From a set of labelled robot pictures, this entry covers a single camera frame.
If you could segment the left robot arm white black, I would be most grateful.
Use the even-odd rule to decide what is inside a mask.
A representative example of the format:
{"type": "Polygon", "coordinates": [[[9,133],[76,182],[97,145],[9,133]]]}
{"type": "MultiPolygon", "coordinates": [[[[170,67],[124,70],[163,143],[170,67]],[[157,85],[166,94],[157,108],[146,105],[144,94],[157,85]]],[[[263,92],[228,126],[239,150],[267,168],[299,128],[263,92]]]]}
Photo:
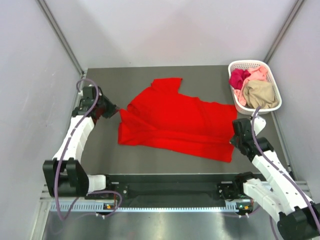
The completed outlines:
{"type": "Polygon", "coordinates": [[[88,175],[81,158],[90,133],[100,118],[109,119],[118,112],[99,86],[83,87],[79,105],[72,111],[69,129],[63,143],[51,160],[42,165],[51,197],[85,197],[97,192],[109,198],[114,191],[105,175],[88,175]]]}

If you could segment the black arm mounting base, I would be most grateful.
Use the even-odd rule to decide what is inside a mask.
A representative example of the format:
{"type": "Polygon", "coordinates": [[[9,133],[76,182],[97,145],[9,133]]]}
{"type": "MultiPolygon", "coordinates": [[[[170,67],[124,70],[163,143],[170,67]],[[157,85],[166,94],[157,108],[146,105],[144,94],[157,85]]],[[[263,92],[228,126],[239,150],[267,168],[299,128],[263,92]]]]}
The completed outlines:
{"type": "Polygon", "coordinates": [[[224,207],[246,199],[233,184],[236,173],[108,174],[110,193],[93,193],[87,200],[122,200],[123,208],[224,207]]]}

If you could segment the red t shirt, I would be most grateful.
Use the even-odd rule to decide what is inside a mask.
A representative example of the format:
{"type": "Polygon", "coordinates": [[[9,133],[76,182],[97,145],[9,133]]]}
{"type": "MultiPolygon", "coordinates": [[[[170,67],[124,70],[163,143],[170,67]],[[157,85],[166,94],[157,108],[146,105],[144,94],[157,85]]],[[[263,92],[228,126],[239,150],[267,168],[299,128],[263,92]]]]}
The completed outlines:
{"type": "Polygon", "coordinates": [[[234,105],[179,92],[182,78],[160,78],[121,109],[118,144],[166,149],[230,163],[234,105]]]}

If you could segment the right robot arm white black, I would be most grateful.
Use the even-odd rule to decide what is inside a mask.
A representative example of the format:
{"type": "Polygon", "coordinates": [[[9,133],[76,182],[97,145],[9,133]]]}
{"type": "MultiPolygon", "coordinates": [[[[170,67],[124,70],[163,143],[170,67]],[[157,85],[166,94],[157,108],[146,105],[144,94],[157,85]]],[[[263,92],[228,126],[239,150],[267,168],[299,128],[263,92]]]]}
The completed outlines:
{"type": "Polygon", "coordinates": [[[257,138],[255,130],[264,124],[255,119],[239,118],[232,122],[230,140],[242,155],[260,171],[269,186],[252,172],[238,174],[233,192],[257,202],[276,222],[285,240],[309,240],[320,235],[320,205],[306,195],[281,164],[276,151],[265,137],[257,138]]]}

